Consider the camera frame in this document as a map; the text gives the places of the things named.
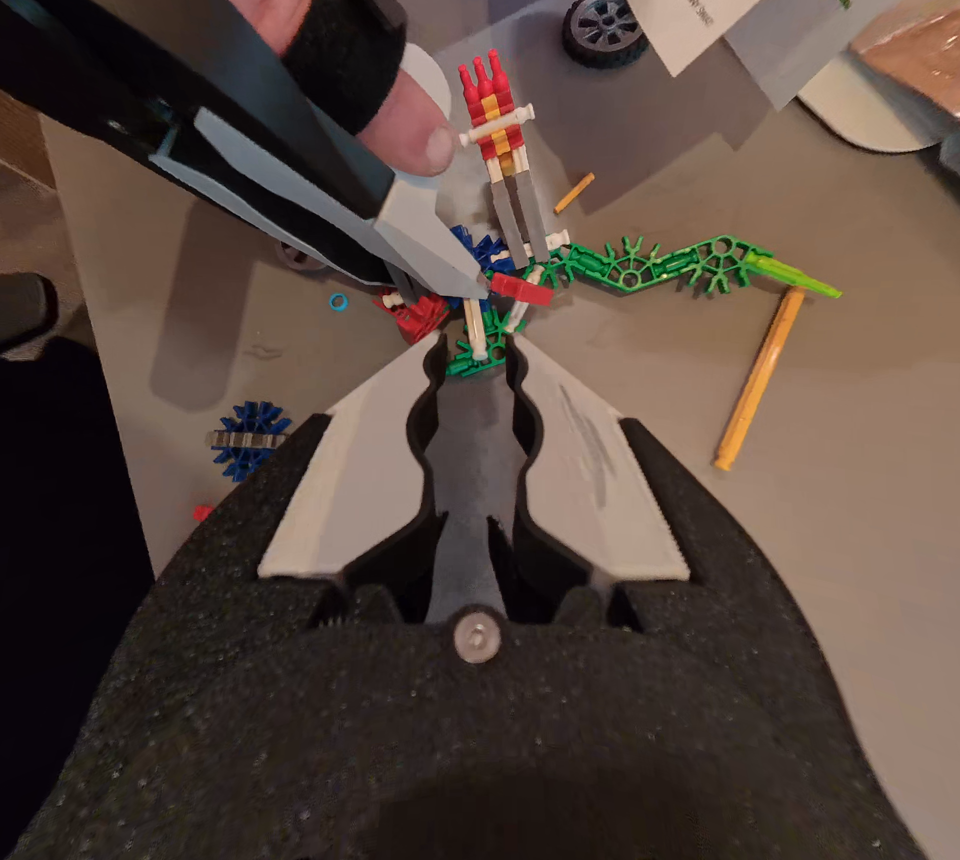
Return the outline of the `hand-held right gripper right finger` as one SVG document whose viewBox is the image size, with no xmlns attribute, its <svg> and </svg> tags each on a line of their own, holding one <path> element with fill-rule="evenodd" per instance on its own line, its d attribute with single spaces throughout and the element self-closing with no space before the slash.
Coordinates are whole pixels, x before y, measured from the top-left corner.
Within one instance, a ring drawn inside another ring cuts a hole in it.
<svg viewBox="0 0 960 860">
<path fill-rule="evenodd" d="M 489 527 L 507 614 L 558 614 L 591 591 L 616 614 L 629 589 L 690 586 L 682 552 L 635 447 L 638 424 L 521 336 L 507 345 L 511 430 L 522 449 L 510 536 Z"/>
</svg>

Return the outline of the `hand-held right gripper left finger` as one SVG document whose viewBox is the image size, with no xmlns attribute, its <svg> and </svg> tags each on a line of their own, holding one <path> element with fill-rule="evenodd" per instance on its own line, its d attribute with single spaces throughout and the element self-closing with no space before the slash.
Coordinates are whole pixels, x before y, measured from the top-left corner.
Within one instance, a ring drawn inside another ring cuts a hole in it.
<svg viewBox="0 0 960 860">
<path fill-rule="evenodd" d="M 258 565 L 258 578 L 390 592 L 406 622 L 429 610 L 447 514 L 426 449 L 439 428 L 448 341 L 432 332 L 343 397 Z"/>
</svg>

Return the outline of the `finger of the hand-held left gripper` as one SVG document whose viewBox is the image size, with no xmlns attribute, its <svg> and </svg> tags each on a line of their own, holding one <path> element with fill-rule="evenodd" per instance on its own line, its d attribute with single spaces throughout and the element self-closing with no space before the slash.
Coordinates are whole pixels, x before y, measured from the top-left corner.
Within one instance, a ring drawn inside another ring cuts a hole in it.
<svg viewBox="0 0 960 860">
<path fill-rule="evenodd" d="M 235 170 L 257 188 L 306 209 L 384 262 L 443 296 L 485 298 L 490 286 L 474 256 L 440 221 L 436 190 L 387 170 L 390 190 L 376 218 L 360 218 L 209 109 L 195 126 Z"/>
<path fill-rule="evenodd" d="M 225 169 L 226 178 L 239 181 L 239 192 L 168 156 L 151 155 L 149 164 L 152 170 L 166 173 L 171 180 L 225 213 L 356 282 L 371 287 L 392 282 L 387 264 L 354 242 L 347 233 L 306 208 L 263 190 L 231 167 Z"/>
</svg>

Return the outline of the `red fan connector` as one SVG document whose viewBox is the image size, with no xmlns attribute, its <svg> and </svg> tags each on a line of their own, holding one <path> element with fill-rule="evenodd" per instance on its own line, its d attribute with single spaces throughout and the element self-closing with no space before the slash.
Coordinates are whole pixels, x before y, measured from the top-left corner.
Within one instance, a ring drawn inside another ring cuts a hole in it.
<svg viewBox="0 0 960 860">
<path fill-rule="evenodd" d="M 450 315 L 450 303 L 435 293 L 427 293 L 410 305 L 398 291 L 384 287 L 378 290 L 373 302 L 391 316 L 409 345 L 438 330 Z"/>
</svg>

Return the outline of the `blue red toy model core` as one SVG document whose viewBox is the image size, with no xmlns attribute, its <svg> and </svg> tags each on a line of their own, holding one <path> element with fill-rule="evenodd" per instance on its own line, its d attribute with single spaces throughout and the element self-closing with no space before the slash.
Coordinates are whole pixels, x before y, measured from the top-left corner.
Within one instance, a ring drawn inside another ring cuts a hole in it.
<svg viewBox="0 0 960 860">
<path fill-rule="evenodd" d="M 507 353 L 507 338 L 525 328 L 528 308 L 549 305 L 552 293 L 542 284 L 545 266 L 534 264 L 518 271 L 512 254 L 499 240 L 486 236 L 475 243 L 462 225 L 454 226 L 450 231 L 480 266 L 493 296 L 492 299 L 479 300 L 486 326 L 488 360 L 473 361 L 464 324 L 464 339 L 457 341 L 459 352 L 452 356 L 446 368 L 449 377 L 468 377 L 502 364 Z M 452 308 L 459 306 L 464 314 L 463 301 L 460 298 L 448 300 Z"/>
</svg>

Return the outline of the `short white rod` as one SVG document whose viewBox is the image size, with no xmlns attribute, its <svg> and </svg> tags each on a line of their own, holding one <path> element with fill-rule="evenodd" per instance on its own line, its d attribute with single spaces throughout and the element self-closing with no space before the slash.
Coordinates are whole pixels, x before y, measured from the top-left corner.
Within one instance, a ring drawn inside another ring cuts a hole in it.
<svg viewBox="0 0 960 860">
<path fill-rule="evenodd" d="M 462 307 L 471 358 L 474 362 L 486 362 L 489 359 L 489 351 L 481 302 L 475 299 L 464 299 Z"/>
</svg>

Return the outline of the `silver wheel hub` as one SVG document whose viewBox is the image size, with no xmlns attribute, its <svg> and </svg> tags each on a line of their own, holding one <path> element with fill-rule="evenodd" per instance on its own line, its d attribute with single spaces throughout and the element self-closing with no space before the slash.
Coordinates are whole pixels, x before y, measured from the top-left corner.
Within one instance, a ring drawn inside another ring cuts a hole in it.
<svg viewBox="0 0 960 860">
<path fill-rule="evenodd" d="M 275 242 L 274 249 L 282 265 L 294 272 L 312 274 L 331 269 L 327 262 L 316 259 L 290 244 Z"/>
</svg>

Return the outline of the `blue grey snowflake connector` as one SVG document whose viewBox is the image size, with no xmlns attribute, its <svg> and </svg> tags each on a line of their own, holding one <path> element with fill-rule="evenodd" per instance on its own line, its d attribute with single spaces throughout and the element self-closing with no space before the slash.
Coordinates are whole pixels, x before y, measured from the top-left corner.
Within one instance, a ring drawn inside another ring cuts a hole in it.
<svg viewBox="0 0 960 860">
<path fill-rule="evenodd" d="M 222 475 L 233 483 L 245 482 L 287 439 L 292 424 L 282 407 L 269 401 L 247 400 L 222 417 L 221 427 L 208 432 L 204 445 Z"/>
</svg>

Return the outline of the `short yellow rod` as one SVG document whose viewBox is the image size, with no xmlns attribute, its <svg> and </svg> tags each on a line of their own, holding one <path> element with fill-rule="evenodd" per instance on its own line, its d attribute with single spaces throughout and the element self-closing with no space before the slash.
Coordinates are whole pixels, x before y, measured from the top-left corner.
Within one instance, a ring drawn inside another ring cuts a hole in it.
<svg viewBox="0 0 960 860">
<path fill-rule="evenodd" d="M 556 203 L 553 208 L 554 215 L 558 216 L 567 208 L 569 208 L 570 205 L 573 204 L 584 193 L 584 191 L 590 187 L 594 180 L 595 174 L 593 172 L 589 172 L 582 177 L 579 182 Z"/>
</svg>

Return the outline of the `long yellow rod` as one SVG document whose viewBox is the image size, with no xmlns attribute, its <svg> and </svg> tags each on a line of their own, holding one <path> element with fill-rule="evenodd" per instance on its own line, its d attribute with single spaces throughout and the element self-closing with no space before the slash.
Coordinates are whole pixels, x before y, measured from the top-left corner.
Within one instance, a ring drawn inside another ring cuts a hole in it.
<svg viewBox="0 0 960 860">
<path fill-rule="evenodd" d="M 792 286 L 776 308 L 716 449 L 713 466 L 722 472 L 729 472 L 739 456 L 806 295 Z"/>
</svg>

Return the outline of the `grey wheel with black tyre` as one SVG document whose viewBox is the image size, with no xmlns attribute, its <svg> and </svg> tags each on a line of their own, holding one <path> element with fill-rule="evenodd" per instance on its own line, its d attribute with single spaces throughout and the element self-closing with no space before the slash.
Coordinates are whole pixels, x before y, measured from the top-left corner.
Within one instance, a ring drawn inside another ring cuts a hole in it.
<svg viewBox="0 0 960 860">
<path fill-rule="evenodd" d="M 625 69 L 649 48 L 627 0 L 576 0 L 563 18 L 560 40 L 569 59 L 600 72 Z"/>
</svg>

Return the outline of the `person's dark clothing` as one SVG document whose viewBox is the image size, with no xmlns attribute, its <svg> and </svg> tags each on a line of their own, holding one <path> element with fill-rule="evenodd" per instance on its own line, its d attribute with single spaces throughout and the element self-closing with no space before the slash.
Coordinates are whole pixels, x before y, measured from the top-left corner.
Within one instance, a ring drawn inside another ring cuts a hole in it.
<svg viewBox="0 0 960 860">
<path fill-rule="evenodd" d="M 2 361 L 1 854 L 51 792 L 154 583 L 99 357 Z"/>
</svg>

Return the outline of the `light green rod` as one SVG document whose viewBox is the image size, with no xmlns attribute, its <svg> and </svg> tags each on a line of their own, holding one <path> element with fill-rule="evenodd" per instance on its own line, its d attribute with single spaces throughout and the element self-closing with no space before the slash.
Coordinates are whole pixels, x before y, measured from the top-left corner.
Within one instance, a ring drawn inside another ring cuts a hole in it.
<svg viewBox="0 0 960 860">
<path fill-rule="evenodd" d="M 754 250 L 746 254 L 742 265 L 745 270 L 752 274 L 776 280 L 791 288 L 811 291 L 833 299 L 840 298 L 843 295 L 841 290 L 807 275 L 798 268 L 788 266 L 772 256 Z"/>
</svg>

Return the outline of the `white book stand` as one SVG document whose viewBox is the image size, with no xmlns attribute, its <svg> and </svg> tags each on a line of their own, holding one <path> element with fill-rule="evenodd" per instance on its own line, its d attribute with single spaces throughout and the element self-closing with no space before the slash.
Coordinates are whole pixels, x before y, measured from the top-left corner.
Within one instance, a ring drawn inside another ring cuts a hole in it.
<svg viewBox="0 0 960 860">
<path fill-rule="evenodd" d="M 797 99 L 838 138 L 872 153 L 919 152 L 958 131 L 952 114 L 848 50 L 827 63 Z"/>
</svg>

